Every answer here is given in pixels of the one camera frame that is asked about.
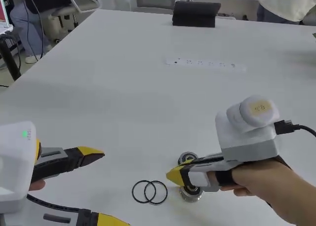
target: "black power cord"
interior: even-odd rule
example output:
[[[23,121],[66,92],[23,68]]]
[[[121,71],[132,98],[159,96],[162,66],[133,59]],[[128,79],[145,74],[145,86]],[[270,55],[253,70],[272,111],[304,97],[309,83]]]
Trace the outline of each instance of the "black power cord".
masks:
[[[277,135],[292,133],[296,130],[306,130],[316,137],[316,131],[314,131],[313,129],[307,126],[298,125],[298,124],[294,125],[291,120],[277,121],[274,123],[274,125],[275,125]]]
[[[40,29],[41,29],[41,54],[40,54],[40,59],[41,59],[43,57],[43,54],[44,54],[44,28],[43,28],[43,22],[41,20],[40,11],[37,8],[37,6],[35,5],[35,2],[33,0],[31,0],[31,1],[32,1],[33,5],[35,7],[35,10],[36,10],[36,12],[38,13],[38,16],[39,16]]]
[[[43,29],[43,23],[42,23],[41,16],[40,16],[40,12],[39,12],[37,6],[35,5],[35,3],[34,3],[33,0],[31,0],[31,1],[32,1],[32,3],[33,3],[33,5],[34,5],[34,7],[35,7],[37,13],[38,13],[39,21],[40,21],[41,35],[42,35],[42,38],[41,38],[41,54],[40,54],[40,58],[42,58],[42,57],[43,57],[43,54],[44,54],[44,40],[43,40],[43,38],[44,38],[44,29]],[[24,8],[25,8],[26,16],[27,16],[27,20],[28,20],[26,40],[27,40],[27,42],[28,42],[28,44],[29,44],[29,46],[30,46],[30,48],[31,48],[31,51],[32,51],[32,53],[33,53],[33,55],[34,55],[36,61],[39,61],[38,58],[37,58],[37,56],[36,56],[36,54],[35,54],[35,52],[34,52],[34,50],[33,50],[33,48],[32,48],[32,46],[31,46],[31,44],[30,44],[30,41],[29,41],[30,19],[29,19],[29,12],[28,12],[27,6],[26,6],[26,4],[25,4],[25,0],[23,0],[23,5],[24,5]]]

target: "black o-ring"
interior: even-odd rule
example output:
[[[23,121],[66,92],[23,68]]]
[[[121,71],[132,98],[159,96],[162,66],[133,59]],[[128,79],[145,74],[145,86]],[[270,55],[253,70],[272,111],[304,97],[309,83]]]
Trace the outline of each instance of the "black o-ring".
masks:
[[[149,186],[149,184],[154,185],[153,183],[159,183],[160,185],[163,185],[164,188],[166,189],[166,196],[165,196],[164,199],[163,199],[162,201],[160,201],[160,202],[152,202],[152,200],[153,200],[154,198],[152,198],[152,199],[149,200],[148,197],[146,196],[146,189],[147,189],[147,187]],[[165,200],[167,200],[167,197],[168,197],[168,189],[167,189],[166,185],[165,185],[164,183],[162,183],[161,181],[151,181],[151,182],[147,183],[147,185],[146,185],[145,188],[144,188],[144,196],[145,196],[145,199],[148,200],[149,203],[151,203],[151,204],[153,204],[153,205],[160,205],[160,204],[164,203]]]
[[[153,196],[150,200],[147,198],[147,196],[145,196],[145,197],[146,197],[146,201],[141,201],[141,200],[139,200],[139,199],[136,199],[136,197],[135,197],[135,195],[134,195],[134,189],[135,189],[135,187],[136,187],[138,184],[140,184],[140,183],[147,183],[146,186],[148,186],[149,184],[151,184],[151,185],[154,186],[155,193],[154,193],[154,196]],[[132,196],[133,196],[134,200],[136,200],[138,203],[141,203],[141,204],[149,203],[151,200],[154,199],[154,197],[156,196],[156,193],[157,193],[156,186],[155,186],[152,182],[147,181],[147,180],[140,180],[140,181],[138,181],[138,182],[133,186],[133,188],[132,188]]]

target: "black box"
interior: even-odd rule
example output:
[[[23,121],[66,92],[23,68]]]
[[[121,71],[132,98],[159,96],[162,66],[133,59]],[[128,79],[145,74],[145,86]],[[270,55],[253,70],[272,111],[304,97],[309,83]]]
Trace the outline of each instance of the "black box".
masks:
[[[173,10],[172,25],[190,27],[215,27],[215,17],[220,3],[177,1]]]

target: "white shirt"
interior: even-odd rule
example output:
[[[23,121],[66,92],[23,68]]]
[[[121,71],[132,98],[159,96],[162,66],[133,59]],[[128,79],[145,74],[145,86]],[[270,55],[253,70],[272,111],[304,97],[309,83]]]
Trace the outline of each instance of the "white shirt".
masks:
[[[268,11],[290,21],[301,21],[316,5],[316,0],[259,0],[259,2]]]

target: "hand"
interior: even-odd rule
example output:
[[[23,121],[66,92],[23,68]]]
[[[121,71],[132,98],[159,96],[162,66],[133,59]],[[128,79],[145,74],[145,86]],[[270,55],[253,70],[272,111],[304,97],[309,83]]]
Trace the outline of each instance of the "hand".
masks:
[[[316,188],[305,182],[291,169],[274,161],[258,161],[233,170],[237,186],[222,187],[233,190],[236,196],[257,196],[271,204],[284,220],[299,226],[314,225],[316,216]],[[216,181],[215,173],[208,177]]]
[[[30,185],[30,190],[40,190],[43,189],[45,186],[44,180],[39,180],[37,182],[34,182]]]

